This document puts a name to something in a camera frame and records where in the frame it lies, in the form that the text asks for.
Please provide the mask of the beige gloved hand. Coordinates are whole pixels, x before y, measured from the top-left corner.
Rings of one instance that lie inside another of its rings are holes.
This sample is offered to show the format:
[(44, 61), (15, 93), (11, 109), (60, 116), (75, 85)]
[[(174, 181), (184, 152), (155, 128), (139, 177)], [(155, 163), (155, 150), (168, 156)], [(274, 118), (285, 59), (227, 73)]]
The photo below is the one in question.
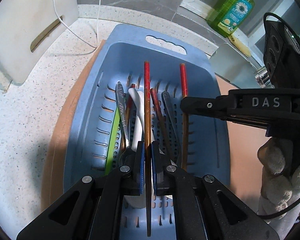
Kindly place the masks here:
[(257, 152), (262, 168), (258, 214), (271, 215), (300, 198), (300, 143), (270, 138)]

